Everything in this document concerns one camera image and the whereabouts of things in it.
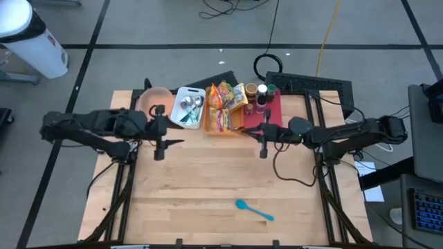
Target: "white trash can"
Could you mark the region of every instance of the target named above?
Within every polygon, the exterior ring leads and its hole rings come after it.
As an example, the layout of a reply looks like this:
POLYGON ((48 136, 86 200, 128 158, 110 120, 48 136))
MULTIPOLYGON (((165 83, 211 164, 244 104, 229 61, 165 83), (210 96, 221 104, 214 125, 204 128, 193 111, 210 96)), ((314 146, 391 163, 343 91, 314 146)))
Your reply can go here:
POLYGON ((27 0, 0 0, 0 44, 48 79, 68 71, 68 54, 27 0))

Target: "snack bag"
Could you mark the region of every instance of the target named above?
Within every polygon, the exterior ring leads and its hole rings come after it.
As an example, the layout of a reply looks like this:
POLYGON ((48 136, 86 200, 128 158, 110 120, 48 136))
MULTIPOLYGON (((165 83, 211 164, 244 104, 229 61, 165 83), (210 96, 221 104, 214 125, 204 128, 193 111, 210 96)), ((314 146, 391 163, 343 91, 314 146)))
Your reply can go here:
POLYGON ((219 91, 217 90, 217 87, 215 86, 214 83, 210 88, 210 93, 209 93, 209 97, 208 97, 208 104, 209 104, 209 107, 212 107, 214 109, 223 108, 222 97, 220 97, 219 91))
POLYGON ((245 104, 248 104, 248 98, 244 91, 244 84, 240 83, 237 86, 233 87, 234 100, 228 104, 226 107, 229 110, 229 113, 234 112, 235 110, 241 108, 245 104))
POLYGON ((210 128, 215 132, 225 132, 230 128, 229 110, 209 108, 210 128))
POLYGON ((224 108, 234 99, 233 88, 225 80, 222 80, 217 90, 219 91, 224 108))

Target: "gray floor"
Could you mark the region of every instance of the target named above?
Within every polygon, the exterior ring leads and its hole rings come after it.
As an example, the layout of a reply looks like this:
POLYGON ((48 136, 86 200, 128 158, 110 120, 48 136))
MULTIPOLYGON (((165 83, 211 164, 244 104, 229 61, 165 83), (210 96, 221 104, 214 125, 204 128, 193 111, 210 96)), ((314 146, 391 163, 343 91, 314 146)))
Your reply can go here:
MULTIPOLYGON (((103 3, 83 1, 81 8, 35 7, 62 44, 88 44, 103 3)), ((111 0, 97 43, 265 44, 275 3, 271 0, 256 10, 205 20, 198 17, 199 11, 208 11, 200 0, 111 0)), ((409 3, 428 43, 443 44, 438 18, 443 2, 409 3)), ((254 4, 249 0, 241 3, 244 8, 254 4)), ((334 1, 281 0, 273 42, 320 44, 333 11, 334 1)), ((343 0, 328 44, 419 44, 419 40, 400 0, 343 0)), ((70 69, 61 78, 43 79, 38 86, 0 83, 0 107, 13 109, 16 117, 0 148, 1 248, 17 244, 52 148, 38 134, 42 116, 47 111, 65 110, 86 51, 71 49, 68 53, 70 69)), ((114 90, 139 89, 145 77, 153 85, 171 89, 229 70, 240 81, 260 82, 252 69, 260 53, 262 49, 94 50, 74 111, 107 108, 114 90)), ((282 59, 285 73, 315 74, 318 50, 275 49, 270 53, 282 59)), ((443 64, 443 50, 433 50, 433 54, 443 64)), ((277 70, 265 59, 259 69, 277 70)), ((406 106, 409 84, 436 81, 423 50, 326 50, 319 75, 352 81, 355 105, 367 117, 406 106)), ((377 147, 367 150, 387 163, 412 155, 410 140, 394 146, 393 153, 377 147)), ((61 150, 29 246, 76 241, 95 161, 95 152, 87 148, 61 150)), ((400 206, 399 184, 382 189, 386 202, 371 206, 387 215, 390 208, 400 206)), ((396 232, 370 210, 368 215, 376 242, 401 245, 396 232)))

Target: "black keyboard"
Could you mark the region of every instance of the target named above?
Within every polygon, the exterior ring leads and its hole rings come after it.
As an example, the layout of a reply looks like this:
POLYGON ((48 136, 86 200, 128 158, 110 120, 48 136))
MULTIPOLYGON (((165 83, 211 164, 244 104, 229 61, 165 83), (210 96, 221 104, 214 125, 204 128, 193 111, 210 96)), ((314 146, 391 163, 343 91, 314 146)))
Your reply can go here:
POLYGON ((443 198, 409 189, 413 228, 424 232, 443 234, 443 198))

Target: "wooden table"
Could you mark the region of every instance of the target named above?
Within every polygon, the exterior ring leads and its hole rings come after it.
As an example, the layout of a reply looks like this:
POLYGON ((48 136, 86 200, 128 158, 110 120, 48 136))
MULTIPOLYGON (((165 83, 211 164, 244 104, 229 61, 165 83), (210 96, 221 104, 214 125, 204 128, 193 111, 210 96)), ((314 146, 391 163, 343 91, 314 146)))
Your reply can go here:
MULTIPOLYGON (((115 91, 111 108, 129 108, 131 91, 115 91)), ((321 96, 339 102, 336 91, 321 96)), ((322 101, 328 127, 344 123, 341 107, 322 101)), ((282 96, 283 124, 293 116, 307 117, 304 97, 282 96)), ((271 245, 327 245, 327 233, 318 184, 305 187, 281 181, 273 173, 275 153, 259 158, 260 144, 247 137, 211 138, 202 130, 169 129, 166 138, 184 139, 165 151, 165 160, 153 160, 154 148, 143 143, 138 153, 136 176, 129 208, 125 243, 271 245), (245 199, 252 207, 275 217, 274 222, 235 207, 245 199)), ((351 156, 344 161, 354 164, 351 156)), ((95 174, 110 162, 99 156, 95 174)), ((312 182, 314 154, 306 147, 290 146, 277 159, 281 176, 312 182)), ((359 180, 355 169, 335 167, 343 210, 363 236, 372 240, 359 180)), ((91 188, 79 239, 90 235, 109 209, 117 167, 110 169, 91 188)), ((336 240, 336 216, 331 209, 336 240)), ((116 238, 120 214, 116 215, 116 238)))

